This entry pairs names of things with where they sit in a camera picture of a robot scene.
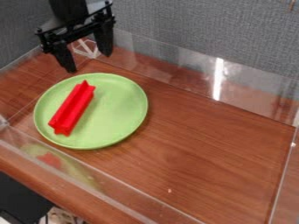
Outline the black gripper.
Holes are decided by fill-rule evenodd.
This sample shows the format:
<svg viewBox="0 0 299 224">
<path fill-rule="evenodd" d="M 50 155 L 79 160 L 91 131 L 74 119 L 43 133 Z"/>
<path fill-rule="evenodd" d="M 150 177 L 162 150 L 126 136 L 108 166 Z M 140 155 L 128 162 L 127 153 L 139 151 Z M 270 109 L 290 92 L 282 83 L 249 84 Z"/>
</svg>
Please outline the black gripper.
<svg viewBox="0 0 299 224">
<path fill-rule="evenodd" d="M 78 71 L 67 44 L 94 34 L 99 51 L 110 57 L 114 52 L 115 16 L 112 0 L 48 0 L 52 18 L 38 29 L 35 35 L 42 49 L 52 53 L 68 73 Z"/>
</svg>

